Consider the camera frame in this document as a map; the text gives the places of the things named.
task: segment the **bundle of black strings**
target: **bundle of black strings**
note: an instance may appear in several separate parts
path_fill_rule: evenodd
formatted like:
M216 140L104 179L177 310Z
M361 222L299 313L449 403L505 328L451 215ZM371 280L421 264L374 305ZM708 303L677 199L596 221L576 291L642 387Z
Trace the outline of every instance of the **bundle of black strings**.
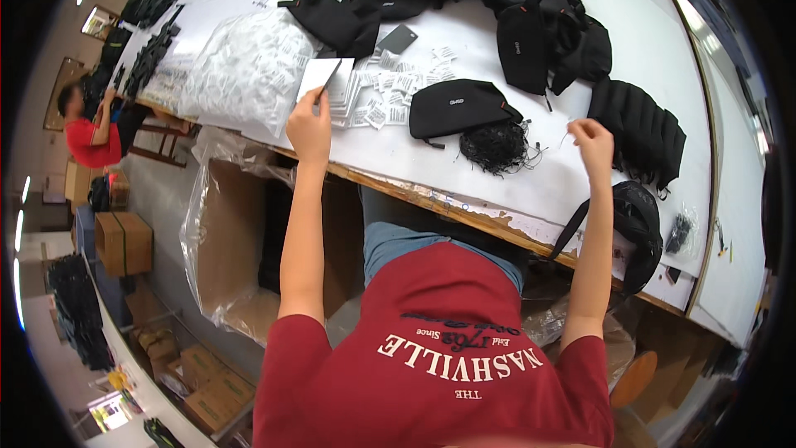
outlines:
M459 137L459 149L465 158L481 167L484 172L502 176L516 173L523 168L533 169L543 150L529 154L525 133L528 122L514 123L511 120L486 124L467 130Z

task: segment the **yellow object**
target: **yellow object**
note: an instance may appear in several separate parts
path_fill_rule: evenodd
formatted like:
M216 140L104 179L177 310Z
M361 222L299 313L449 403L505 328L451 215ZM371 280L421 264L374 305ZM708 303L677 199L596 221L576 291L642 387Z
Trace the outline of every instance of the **yellow object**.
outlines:
M127 375L118 370L110 371L107 374L107 382L111 383L116 391L122 391L127 386Z

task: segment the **black pouch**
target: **black pouch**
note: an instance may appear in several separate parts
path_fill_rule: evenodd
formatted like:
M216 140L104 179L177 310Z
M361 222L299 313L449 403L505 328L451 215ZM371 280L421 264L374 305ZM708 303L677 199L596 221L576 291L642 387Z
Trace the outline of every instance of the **black pouch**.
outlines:
M495 85L461 78L433 84L413 96L409 133L425 141L508 119L520 123L522 115Z
M497 21L497 53L505 82L530 94L544 95L548 65L538 1L507 7Z

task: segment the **black waist bag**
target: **black waist bag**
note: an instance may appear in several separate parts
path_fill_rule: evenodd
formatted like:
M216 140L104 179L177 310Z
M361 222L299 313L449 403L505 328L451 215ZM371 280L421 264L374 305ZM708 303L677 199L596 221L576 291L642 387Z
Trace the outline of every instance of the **black waist bag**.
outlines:
M561 253L586 218L588 209L589 200L585 200L563 228L548 259L555 259ZM663 253L658 204L638 182L628 180L614 185L614 230L636 245L622 284L622 294L632 296L650 281Z
M522 115L506 103L495 85L460 78L433 84L413 96L409 133L427 140L508 119L520 123Z

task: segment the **hand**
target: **hand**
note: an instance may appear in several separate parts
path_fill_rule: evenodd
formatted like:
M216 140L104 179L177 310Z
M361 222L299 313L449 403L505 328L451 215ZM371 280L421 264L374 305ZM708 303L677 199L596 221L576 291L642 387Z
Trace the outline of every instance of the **hand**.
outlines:
M103 99L103 101L104 102L110 102L110 101L113 100L114 97L116 97L116 89L113 88L112 86L106 88L105 89L105 99Z
M592 187L611 186L611 167L614 159L614 136L602 124L590 118L575 120L567 125L580 147L580 157L586 165Z
M321 105L318 116L315 116L312 106L318 97L321 98ZM329 163L332 121L329 114L329 95L324 92L323 87L310 90L298 101L293 113L287 118L286 133L300 162L320 164L325 169Z

